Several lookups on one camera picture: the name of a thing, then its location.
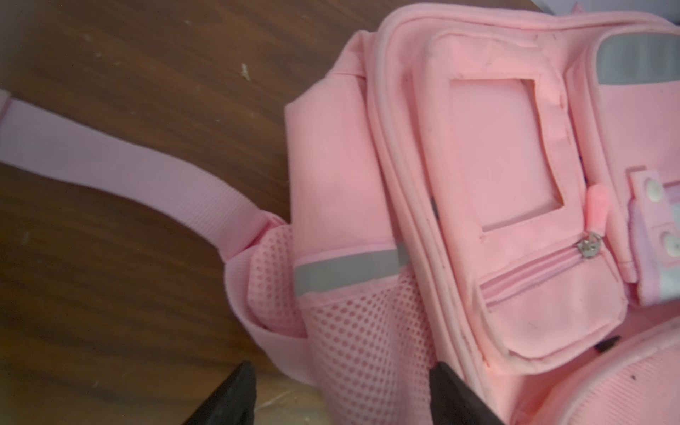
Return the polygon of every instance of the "reflective strip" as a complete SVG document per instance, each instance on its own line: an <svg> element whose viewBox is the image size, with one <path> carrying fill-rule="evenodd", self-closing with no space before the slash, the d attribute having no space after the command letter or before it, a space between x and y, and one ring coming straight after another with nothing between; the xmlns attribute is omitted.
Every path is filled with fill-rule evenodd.
<svg viewBox="0 0 680 425"><path fill-rule="evenodd" d="M619 34L597 52L600 84L646 84L680 80L680 36L660 33Z"/></svg>
<svg viewBox="0 0 680 425"><path fill-rule="evenodd" d="M295 269L295 294L301 296L307 292L326 292L398 275L401 266L408 262L409 256L403 243L398 244L395 250L365 252L311 262Z"/></svg>

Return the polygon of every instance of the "metal zipper slider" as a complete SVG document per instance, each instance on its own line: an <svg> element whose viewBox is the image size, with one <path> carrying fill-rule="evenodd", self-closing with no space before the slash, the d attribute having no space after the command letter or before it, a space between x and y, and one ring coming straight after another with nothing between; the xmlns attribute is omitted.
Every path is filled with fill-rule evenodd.
<svg viewBox="0 0 680 425"><path fill-rule="evenodd" d="M593 258L600 253L602 247L602 237L597 233L590 232L586 237L576 244L584 258Z"/></svg>

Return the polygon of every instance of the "debris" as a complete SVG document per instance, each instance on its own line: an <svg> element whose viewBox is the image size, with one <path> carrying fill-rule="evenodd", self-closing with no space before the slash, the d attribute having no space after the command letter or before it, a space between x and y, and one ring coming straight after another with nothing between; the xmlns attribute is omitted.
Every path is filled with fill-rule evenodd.
<svg viewBox="0 0 680 425"><path fill-rule="evenodd" d="M241 64L241 77L243 77L246 81L250 81L250 73L248 72L248 65L245 63Z"/></svg>

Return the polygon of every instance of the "snap button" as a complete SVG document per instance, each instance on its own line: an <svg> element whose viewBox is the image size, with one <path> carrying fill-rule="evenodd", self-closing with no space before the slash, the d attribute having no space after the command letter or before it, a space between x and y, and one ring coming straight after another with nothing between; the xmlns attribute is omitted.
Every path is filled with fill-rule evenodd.
<svg viewBox="0 0 680 425"><path fill-rule="evenodd" d="M645 191L647 192L647 198L652 202L659 202L664 197L664 187L658 180L647 179Z"/></svg>
<svg viewBox="0 0 680 425"><path fill-rule="evenodd" d="M666 253L673 258L680 257L680 237L665 232L661 238Z"/></svg>

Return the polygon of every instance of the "wooden surface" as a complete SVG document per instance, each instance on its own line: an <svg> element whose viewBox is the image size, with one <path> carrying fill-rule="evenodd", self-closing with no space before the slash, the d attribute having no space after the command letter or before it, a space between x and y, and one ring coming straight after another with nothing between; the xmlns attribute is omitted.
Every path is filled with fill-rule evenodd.
<svg viewBox="0 0 680 425"><path fill-rule="evenodd" d="M0 87L192 162L288 219L284 105L354 31L405 3L0 0ZM330 423L319 394L236 321L207 242L130 201L4 166L0 341L0 425L181 424L244 359L256 423Z"/></svg>

